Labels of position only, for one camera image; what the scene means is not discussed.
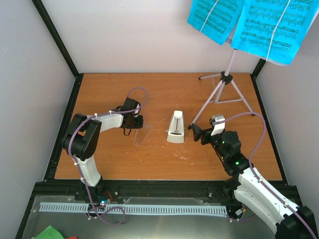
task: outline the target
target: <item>black robotic arm joint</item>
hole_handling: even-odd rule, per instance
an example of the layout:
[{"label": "black robotic arm joint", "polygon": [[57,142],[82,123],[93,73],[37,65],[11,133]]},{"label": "black robotic arm joint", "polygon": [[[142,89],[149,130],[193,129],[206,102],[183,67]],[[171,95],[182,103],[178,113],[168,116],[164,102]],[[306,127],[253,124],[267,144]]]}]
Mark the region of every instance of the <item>black robotic arm joint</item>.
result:
[{"label": "black robotic arm joint", "polygon": [[202,145],[210,143],[229,176],[241,173],[246,168],[249,168],[248,159],[240,152],[241,142],[236,131],[224,130],[222,133],[212,136],[213,125],[212,128],[208,129],[201,129],[195,124],[191,126],[194,141],[201,139]]},{"label": "black robotic arm joint", "polygon": [[[87,116],[83,114],[76,114],[73,117],[62,139],[63,148],[67,153],[73,133],[75,132],[76,128],[86,119]],[[85,159],[90,158],[94,154],[100,135],[101,125],[102,123],[100,121],[91,119],[87,121],[80,129],[80,132],[85,131],[85,134],[81,135],[77,133],[75,135],[71,146],[71,153],[78,157],[81,161],[85,161]]]},{"label": "black robotic arm joint", "polygon": [[[137,109],[140,106],[141,104],[138,101],[127,97],[124,101],[124,104],[122,106],[116,107],[115,111],[121,111],[121,112],[131,111],[131,110]],[[140,110],[136,110],[134,112],[122,114],[123,122],[122,122],[121,128],[124,129],[124,135],[129,135],[129,134],[125,134],[126,128],[131,130],[133,128],[143,127],[143,122],[144,122],[143,116],[139,116],[138,115],[139,113],[140,113]]]},{"label": "black robotic arm joint", "polygon": [[[316,221],[314,213],[307,207],[299,207],[297,213],[305,220],[310,228],[318,238],[318,231],[316,227]],[[313,237],[309,234],[308,229],[303,223],[297,218],[295,214],[288,216],[284,215],[284,218],[280,224],[277,224],[277,232],[275,234],[276,239],[312,239]]]}]

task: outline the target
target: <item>music stand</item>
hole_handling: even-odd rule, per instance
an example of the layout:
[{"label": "music stand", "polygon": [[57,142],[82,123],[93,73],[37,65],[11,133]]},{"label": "music stand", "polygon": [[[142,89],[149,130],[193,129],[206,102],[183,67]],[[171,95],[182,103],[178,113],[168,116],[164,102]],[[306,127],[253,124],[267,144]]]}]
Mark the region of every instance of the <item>music stand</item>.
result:
[{"label": "music stand", "polygon": [[[197,119],[199,118],[199,116],[201,115],[201,113],[204,111],[204,109],[206,108],[206,106],[209,103],[214,102],[215,104],[220,104],[220,103],[230,103],[230,102],[238,102],[238,101],[243,101],[246,105],[246,107],[248,108],[248,110],[250,112],[253,112],[253,110],[251,109],[250,105],[248,104],[248,102],[246,101],[245,97],[243,96],[243,94],[240,92],[240,90],[238,89],[237,85],[235,84],[234,80],[233,80],[233,76],[229,74],[230,72],[230,68],[234,62],[236,53],[237,53],[237,49],[233,49],[230,59],[229,59],[229,63],[227,65],[227,68],[225,71],[219,73],[219,74],[215,74],[215,75],[209,75],[209,76],[202,76],[199,77],[200,80],[203,79],[207,79],[207,78],[213,78],[214,77],[218,77],[221,76],[220,81],[218,83],[218,85],[216,86],[216,88],[214,89],[214,91],[211,93],[211,95],[208,97],[207,101],[205,102],[205,104],[203,105],[203,107],[200,109],[200,111],[198,112],[198,114],[196,115],[196,117],[194,118],[194,120],[190,123],[190,125],[188,126],[188,129],[191,129],[191,125],[193,123],[195,123],[197,121]],[[237,93],[240,96],[240,99],[237,100],[229,100],[229,101],[219,101],[220,95],[224,89],[225,85],[228,85],[229,83],[231,83],[233,85],[233,87],[235,88],[235,90],[237,91]],[[214,95],[216,94],[216,98],[215,100],[211,100]]]}]

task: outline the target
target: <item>robotic arm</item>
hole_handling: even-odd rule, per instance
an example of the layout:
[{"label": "robotic arm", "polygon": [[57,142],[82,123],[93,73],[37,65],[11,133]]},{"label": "robotic arm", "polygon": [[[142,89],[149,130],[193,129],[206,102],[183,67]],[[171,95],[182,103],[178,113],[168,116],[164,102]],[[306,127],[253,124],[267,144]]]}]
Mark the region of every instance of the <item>robotic arm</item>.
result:
[{"label": "robotic arm", "polygon": [[[119,106],[112,110],[111,114],[96,117],[86,122],[86,124],[80,129],[81,132],[85,132],[84,135],[77,133],[72,145],[71,152],[78,159],[79,166],[87,181],[88,186],[98,187],[98,184],[102,182],[102,177],[98,172],[95,161],[94,152],[96,150],[99,134],[111,128],[121,127],[124,129],[124,135],[129,135],[133,128],[143,127],[143,116],[139,116],[139,110],[131,113],[124,113],[123,111],[130,111],[140,107],[140,103],[126,98],[123,106]],[[72,119],[66,134],[63,137],[63,148],[68,152],[71,136],[75,132],[76,128],[86,120],[88,117],[82,114],[76,114]]]},{"label": "robotic arm", "polygon": [[[240,152],[241,142],[235,131],[225,131],[225,118],[213,116],[209,122],[211,128],[202,130],[192,124],[194,141],[201,139],[201,144],[211,144],[226,173],[232,176],[223,188],[228,201],[239,201],[250,208],[273,231],[277,239],[308,239],[313,238],[302,222],[287,208],[289,205],[310,226],[318,237],[314,214],[304,206],[299,207],[278,192],[254,167],[260,177],[257,179],[249,166],[248,159]],[[263,181],[281,200],[283,204],[261,183]]]}]

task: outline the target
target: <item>sheet music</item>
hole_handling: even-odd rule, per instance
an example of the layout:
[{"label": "sheet music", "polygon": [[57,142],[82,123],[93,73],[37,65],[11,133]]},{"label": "sheet music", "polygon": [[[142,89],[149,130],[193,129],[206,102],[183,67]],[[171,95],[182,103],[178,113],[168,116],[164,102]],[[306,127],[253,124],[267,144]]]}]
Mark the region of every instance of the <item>sheet music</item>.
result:
[{"label": "sheet music", "polygon": [[[231,46],[267,57],[288,0],[245,0]],[[290,64],[317,13],[318,0],[291,0],[275,32],[269,59]]]},{"label": "sheet music", "polygon": [[187,22],[198,31],[202,29],[202,33],[222,45],[239,19],[244,0],[219,0],[217,4],[216,1],[193,0]]}]

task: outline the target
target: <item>wooden tabletop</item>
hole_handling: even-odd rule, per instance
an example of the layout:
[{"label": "wooden tabletop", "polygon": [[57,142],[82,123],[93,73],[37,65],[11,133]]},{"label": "wooden tabletop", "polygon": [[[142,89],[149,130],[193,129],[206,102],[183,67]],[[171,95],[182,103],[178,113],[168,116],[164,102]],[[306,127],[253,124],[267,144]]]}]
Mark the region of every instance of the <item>wooden tabletop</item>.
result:
[{"label": "wooden tabletop", "polygon": [[[167,128],[173,111],[183,111],[184,126],[191,123],[214,89],[211,79],[198,80],[207,73],[127,73],[85,74],[77,98],[74,114],[104,113],[121,106],[128,91],[145,87],[149,100],[141,110],[145,122],[153,127],[140,146],[135,145],[135,130],[129,136],[121,128],[100,134],[95,162],[104,179],[130,180],[226,180],[229,176],[208,144],[194,142],[191,130],[185,129],[185,142],[166,141]],[[233,74],[234,81],[253,110],[261,112],[247,73]],[[136,90],[131,98],[143,102],[145,94]],[[220,100],[238,99],[232,85],[225,86]],[[209,128],[209,119],[216,114],[229,118],[248,111],[243,102],[214,104],[204,110],[196,124]],[[226,123],[226,130],[237,131],[242,153],[248,158],[262,133],[257,116],[246,115]],[[281,180],[268,134],[253,156],[253,163],[268,180]],[[78,179],[79,173],[71,158],[62,152],[55,174],[56,179]]]}]

